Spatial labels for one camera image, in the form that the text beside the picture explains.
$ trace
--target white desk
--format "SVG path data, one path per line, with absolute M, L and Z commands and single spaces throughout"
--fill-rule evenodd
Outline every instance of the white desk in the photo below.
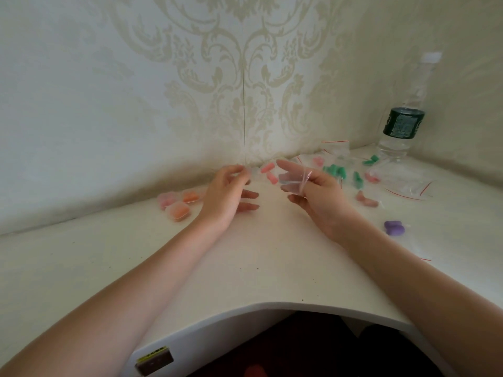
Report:
M 371 148 L 353 151 L 371 154 Z M 386 209 L 360 211 L 379 226 L 385 220 L 410 224 L 405 244 L 421 247 L 434 266 L 503 307 L 503 193 L 424 166 L 436 179 L 432 198 L 412 201 L 383 192 Z M 251 189 L 260 192 L 261 208 L 236 217 L 134 355 L 145 354 L 160 338 L 263 308 L 341 314 L 412 330 L 285 193 L 267 183 Z M 352 187 L 343 189 L 354 198 Z M 366 184 L 366 190 L 375 189 L 381 187 Z M 195 215 L 172 223 L 152 199 L 0 238 L 0 364 L 154 253 Z

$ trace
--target hand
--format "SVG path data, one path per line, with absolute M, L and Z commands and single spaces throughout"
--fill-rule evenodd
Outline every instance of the hand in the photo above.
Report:
M 302 165 L 287 160 L 277 160 L 276 164 L 290 172 L 292 179 L 304 173 Z M 289 195 L 288 199 L 304 209 L 327 237 L 340 242 L 345 225 L 358 213 L 346 200 L 334 177 L 316 169 L 308 168 L 308 171 L 311 174 L 304 186 L 303 196 Z M 281 189 L 288 191 L 286 185 L 282 185 Z
M 211 222 L 217 229 L 225 231 L 236 212 L 257 210 L 259 205 L 240 201 L 241 198 L 259 196 L 256 192 L 243 189 L 249 180 L 250 172 L 242 165 L 229 165 L 220 169 L 206 191 L 203 208 L 196 220 Z

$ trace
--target plastic water bottle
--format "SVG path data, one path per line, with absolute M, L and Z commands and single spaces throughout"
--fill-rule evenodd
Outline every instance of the plastic water bottle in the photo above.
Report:
M 411 88 L 402 107 L 392 108 L 389 113 L 377 145 L 381 156 L 399 160 L 407 154 L 424 118 L 424 111 L 421 108 L 426 98 L 428 80 L 441 58 L 441 52 L 424 53 L 421 57 L 412 74 Z

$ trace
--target left hand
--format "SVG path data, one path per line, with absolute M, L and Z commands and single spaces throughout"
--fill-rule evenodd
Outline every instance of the left hand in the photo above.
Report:
M 216 224 L 225 231 L 236 212 L 257 210 L 259 205 L 241 202 L 241 198 L 257 198 L 258 193 L 244 190 L 249 183 L 250 172 L 242 165 L 229 165 L 220 169 L 208 186 L 204 204 L 197 220 Z

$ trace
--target damask wallpaper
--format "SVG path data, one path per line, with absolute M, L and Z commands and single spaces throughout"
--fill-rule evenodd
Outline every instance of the damask wallpaper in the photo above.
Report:
M 0 0 L 0 234 L 321 139 L 372 143 L 432 50 L 444 57 L 413 154 L 503 183 L 502 12 L 502 0 Z

